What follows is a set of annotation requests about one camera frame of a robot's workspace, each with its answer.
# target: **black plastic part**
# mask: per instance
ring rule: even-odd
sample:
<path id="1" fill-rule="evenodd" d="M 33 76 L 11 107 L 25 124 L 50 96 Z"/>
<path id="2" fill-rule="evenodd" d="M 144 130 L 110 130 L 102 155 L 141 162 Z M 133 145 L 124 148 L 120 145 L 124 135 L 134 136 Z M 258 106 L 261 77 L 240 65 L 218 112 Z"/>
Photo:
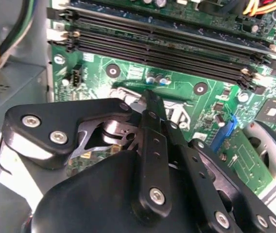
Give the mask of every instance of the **black plastic part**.
<path id="1" fill-rule="evenodd" d="M 199 233 L 182 172 L 169 168 L 172 210 L 157 225 L 143 225 L 132 210 L 139 159 L 121 151 L 53 187 L 32 220 L 36 233 Z"/>
<path id="2" fill-rule="evenodd" d="M 270 59 L 270 63 L 266 64 L 267 67 L 271 69 L 276 69 L 276 60 L 275 59 Z"/>
<path id="3" fill-rule="evenodd" d="M 199 152 L 205 166 L 216 175 L 214 186 L 217 190 L 229 190 L 226 195 L 233 207 L 233 215 L 242 232 L 276 233 L 276 227 L 270 222 L 263 227 L 257 215 L 268 221 L 269 216 L 276 219 L 274 213 L 236 176 L 219 157 L 201 140 L 193 139 L 189 147 Z"/>
<path id="4" fill-rule="evenodd" d="M 73 79 L 73 86 L 74 87 L 79 87 L 81 82 L 82 82 L 82 65 L 81 64 L 76 64 L 74 68 L 72 69 L 72 79 Z"/>
<path id="5" fill-rule="evenodd" d="M 210 1 L 201 1 L 198 6 L 197 6 L 198 10 L 200 12 L 204 12 L 208 15 L 212 15 L 212 16 L 218 16 L 218 17 L 223 17 L 225 16 L 225 14 L 220 14 L 220 10 L 222 9 L 222 6 L 214 3 L 214 2 L 210 2 Z"/>
<path id="6" fill-rule="evenodd" d="M 161 134 L 160 124 L 165 108 L 162 98 L 150 90 L 144 91 L 139 102 L 146 106 L 146 110 L 142 112 L 135 139 L 139 158 L 133 182 L 132 207 L 143 224 L 153 226 L 167 217 L 172 209 L 167 143 L 166 137 Z M 163 193 L 163 204 L 151 200 L 152 188 Z"/>
<path id="7" fill-rule="evenodd" d="M 56 102 L 47 104 L 20 105 L 9 109 L 4 118 L 2 135 L 4 142 L 12 147 L 13 134 L 19 134 L 44 151 L 52 154 L 50 159 L 39 160 L 30 158 L 44 168 L 63 167 L 71 153 L 77 148 L 77 130 L 83 121 L 100 119 L 102 122 L 113 119 L 117 121 L 129 120 L 132 110 L 121 108 L 125 103 L 120 99 L 86 100 Z M 24 116 L 36 116 L 41 124 L 36 128 L 29 128 L 22 124 Z M 67 143 L 58 145 L 50 140 L 50 134 L 62 131 L 67 137 Z"/>
<path id="8" fill-rule="evenodd" d="M 170 121 L 163 123 L 168 141 L 170 154 L 184 171 L 189 184 L 190 203 L 195 209 L 195 217 L 202 232 L 213 233 L 242 233 L 231 216 L 226 212 L 212 179 L 199 156 L 198 151 L 189 148 L 179 128 L 173 128 Z M 229 221 L 229 229 L 223 228 L 216 220 L 216 212 L 223 213 Z"/>

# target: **screw hole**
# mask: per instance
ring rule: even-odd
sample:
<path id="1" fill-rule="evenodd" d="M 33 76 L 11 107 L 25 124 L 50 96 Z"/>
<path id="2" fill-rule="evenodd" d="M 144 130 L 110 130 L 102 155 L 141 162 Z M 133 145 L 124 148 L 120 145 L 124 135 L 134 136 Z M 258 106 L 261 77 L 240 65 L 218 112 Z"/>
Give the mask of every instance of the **screw hole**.
<path id="1" fill-rule="evenodd" d="M 132 140 L 135 139 L 135 137 L 136 137 L 136 134 L 134 134 L 134 133 L 129 133 L 128 135 L 126 135 L 126 140 L 132 141 Z"/>
<path id="2" fill-rule="evenodd" d="M 205 176 L 205 174 L 204 174 L 204 173 L 199 172 L 199 174 L 200 174 L 200 177 L 201 177 L 201 178 L 206 179 L 206 176 Z"/>

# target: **wire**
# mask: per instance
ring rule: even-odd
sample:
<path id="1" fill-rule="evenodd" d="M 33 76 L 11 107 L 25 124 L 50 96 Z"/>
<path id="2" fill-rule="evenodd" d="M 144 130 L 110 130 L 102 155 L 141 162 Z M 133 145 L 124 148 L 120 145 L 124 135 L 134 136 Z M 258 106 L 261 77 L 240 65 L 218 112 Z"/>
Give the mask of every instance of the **wire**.
<path id="1" fill-rule="evenodd" d="M 7 62 L 8 58 L 10 57 L 13 49 L 23 40 L 23 38 L 25 37 L 25 35 L 27 34 L 27 32 L 29 31 L 29 29 L 31 28 L 32 25 L 32 20 L 30 21 L 30 23 L 28 24 L 27 28 L 25 29 L 25 31 L 23 32 L 23 34 L 18 38 L 18 40 L 16 40 L 11 47 L 2 55 L 1 57 L 1 62 L 0 62 L 0 69 L 3 68 L 3 66 L 5 65 L 5 63 Z"/>
<path id="2" fill-rule="evenodd" d="M 2 56 L 3 53 L 5 53 L 5 51 L 8 50 L 8 48 L 11 46 L 11 44 L 16 39 L 16 37 L 17 37 L 17 35 L 20 31 L 20 28 L 22 26 L 22 23 L 25 21 L 25 18 L 27 16 L 27 12 L 28 12 L 30 2 L 31 2 L 30 0 L 23 0 L 22 1 L 20 13 L 19 13 L 19 16 L 18 16 L 18 19 L 17 19 L 15 25 L 13 26 L 13 28 L 11 29 L 11 31 L 9 32 L 7 37 L 0 44 L 0 56 Z"/>
<path id="3" fill-rule="evenodd" d="M 276 6 L 271 7 L 267 10 L 260 10 L 260 8 L 258 8 L 258 12 L 256 12 L 256 15 L 263 15 L 263 14 L 266 14 L 266 13 L 269 13 L 269 12 L 272 12 L 272 11 L 275 11 L 275 10 L 276 10 Z"/>
<path id="4" fill-rule="evenodd" d="M 30 2 L 30 6 L 28 8 L 25 21 L 22 25 L 20 32 L 18 33 L 18 35 L 16 37 L 16 40 L 13 42 L 13 44 L 11 44 L 11 46 L 7 49 L 7 51 L 1 56 L 0 69 L 5 65 L 9 56 L 11 55 L 13 49 L 23 40 L 23 38 L 25 37 L 25 35 L 27 34 L 27 32 L 29 31 L 29 29 L 32 25 L 36 1 L 30 0 L 29 2 Z"/>
<path id="5" fill-rule="evenodd" d="M 260 12 L 260 11 L 266 11 L 266 10 L 269 10 L 269 9 L 271 9 L 271 8 L 274 8 L 274 7 L 276 7 L 276 1 L 274 1 L 274 2 L 272 2 L 272 3 L 270 3 L 270 4 L 268 4 L 268 5 L 259 7 L 259 8 L 258 8 L 258 12 Z"/>
<path id="6" fill-rule="evenodd" d="M 248 3 L 248 5 L 247 5 L 246 9 L 243 11 L 243 15 L 246 15 L 246 14 L 248 14 L 248 13 L 251 11 L 251 9 L 252 9 L 252 7 L 253 7 L 255 1 L 256 1 L 256 0 L 250 0 L 250 1 L 249 1 L 249 3 Z"/>
<path id="7" fill-rule="evenodd" d="M 259 0 L 255 0 L 253 8 L 251 9 L 251 12 L 249 14 L 250 17 L 253 17 L 257 13 L 257 10 L 258 10 L 258 7 L 259 7 L 259 3 L 260 3 Z"/>

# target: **black ram slot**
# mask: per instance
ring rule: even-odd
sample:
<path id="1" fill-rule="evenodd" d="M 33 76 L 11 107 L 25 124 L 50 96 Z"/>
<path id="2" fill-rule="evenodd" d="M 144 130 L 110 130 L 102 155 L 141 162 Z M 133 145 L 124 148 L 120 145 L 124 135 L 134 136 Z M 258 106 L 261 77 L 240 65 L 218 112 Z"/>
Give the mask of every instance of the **black ram slot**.
<path id="1" fill-rule="evenodd" d="M 70 6 L 68 6 L 68 8 L 77 11 L 77 15 L 73 19 L 73 24 L 79 27 L 81 27 L 84 23 L 87 23 L 95 26 L 143 35 L 151 39 L 194 46 L 243 59 L 254 59 L 259 63 L 264 61 L 265 58 L 263 56 L 274 53 L 266 46 L 247 39 L 241 40 L 233 37 L 230 37 L 229 39 L 229 36 L 227 37 L 228 41 L 224 38 L 221 40 L 211 39 L 208 38 L 208 36 L 200 36 L 190 32 L 156 26 L 101 12 L 94 12 Z"/>
<path id="2" fill-rule="evenodd" d="M 146 56 L 159 56 L 159 58 L 185 63 L 194 67 L 204 67 L 234 75 L 239 75 L 241 73 L 241 69 L 245 67 L 243 64 L 229 64 L 228 66 L 228 62 L 212 60 L 203 56 L 200 57 L 198 55 L 193 55 L 190 52 L 170 49 L 166 46 L 145 45 L 141 42 L 128 41 L 126 39 L 98 35 L 90 32 L 81 32 L 79 40 L 80 42 L 93 44 L 97 44 L 98 42 L 105 43 L 106 46 L 118 48 L 120 50 L 127 50 Z"/>
<path id="3" fill-rule="evenodd" d="M 221 54 L 239 57 L 239 58 L 243 58 L 243 59 L 249 59 L 249 57 L 253 55 L 253 52 L 251 52 L 251 51 L 246 50 L 246 51 L 238 51 L 237 52 L 236 47 L 230 47 L 230 46 L 226 46 L 226 45 L 218 45 L 217 46 L 216 43 L 212 44 L 212 43 L 205 42 L 203 40 L 198 41 L 195 39 L 190 39 L 187 35 L 174 34 L 173 36 L 171 35 L 170 37 L 167 37 L 157 31 L 145 30 L 146 27 L 143 27 L 142 29 L 138 29 L 136 26 L 131 27 L 130 25 L 117 25 L 117 24 L 114 24 L 114 23 L 116 23 L 114 21 L 113 21 L 113 23 L 111 23 L 111 22 L 101 22 L 100 19 L 80 18 L 78 23 L 81 23 L 81 24 L 85 23 L 85 24 L 90 24 L 90 25 L 104 27 L 104 28 L 111 28 L 111 29 L 118 30 L 118 31 L 125 31 L 125 32 L 129 32 L 132 34 L 143 35 L 145 37 L 148 37 L 148 38 L 151 38 L 154 40 L 163 40 L 163 41 L 169 41 L 169 42 L 177 43 L 177 44 L 184 44 L 187 46 L 193 46 L 193 47 L 201 48 L 204 50 L 210 50 L 213 52 L 218 52 Z"/>
<path id="4" fill-rule="evenodd" d="M 81 42 L 78 50 L 232 84 L 237 84 L 237 80 L 239 79 L 237 75 L 217 72 L 206 68 L 195 67 L 195 69 L 193 69 L 193 66 L 184 63 L 161 59 L 159 58 L 160 55 L 158 57 L 145 56 L 112 47 L 106 47 L 100 43 L 88 44 Z"/>

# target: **silver screw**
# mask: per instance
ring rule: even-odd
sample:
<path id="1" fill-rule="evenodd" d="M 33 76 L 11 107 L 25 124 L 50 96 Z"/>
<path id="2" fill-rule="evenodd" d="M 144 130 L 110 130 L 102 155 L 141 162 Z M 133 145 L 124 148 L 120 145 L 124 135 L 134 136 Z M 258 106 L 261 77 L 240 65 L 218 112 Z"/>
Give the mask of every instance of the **silver screw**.
<path id="1" fill-rule="evenodd" d="M 263 227 L 265 227 L 265 228 L 269 227 L 268 223 L 266 222 L 266 220 L 262 216 L 257 215 L 257 219 Z"/>
<path id="2" fill-rule="evenodd" d="M 58 65 L 63 65 L 66 62 L 66 59 L 63 55 L 56 54 L 54 56 L 54 62 Z"/>
<path id="3" fill-rule="evenodd" d="M 198 142 L 197 145 L 198 145 L 200 148 L 204 148 L 204 144 L 201 143 L 201 142 Z"/>
<path id="4" fill-rule="evenodd" d="M 163 205 L 165 202 L 165 196 L 158 188 L 151 188 L 150 197 L 151 200 L 157 205 Z"/>
<path id="5" fill-rule="evenodd" d="M 217 219 L 217 222 L 223 227 L 228 229 L 230 227 L 230 223 L 229 220 L 227 219 L 227 217 L 221 213 L 220 211 L 217 211 L 215 213 L 215 217 Z"/>
<path id="6" fill-rule="evenodd" d="M 175 123 L 171 122 L 171 127 L 172 127 L 173 129 L 177 129 L 178 126 L 177 126 Z"/>
<path id="7" fill-rule="evenodd" d="M 276 219 L 273 216 L 269 216 L 270 222 L 276 227 Z"/>
<path id="8" fill-rule="evenodd" d="M 149 112 L 149 115 L 150 115 L 152 118 L 156 119 L 156 115 L 155 115 L 154 112 Z"/>
<path id="9" fill-rule="evenodd" d="M 125 110 L 125 111 L 128 111 L 129 107 L 126 103 L 120 103 L 120 107 L 121 109 Z"/>
<path id="10" fill-rule="evenodd" d="M 36 128 L 41 124 L 41 121 L 39 118 L 37 118 L 36 116 L 24 116 L 23 119 L 21 120 L 22 123 L 30 128 Z"/>
<path id="11" fill-rule="evenodd" d="M 68 140 L 68 137 L 64 132 L 54 131 L 50 135 L 50 140 L 56 144 L 65 144 Z"/>

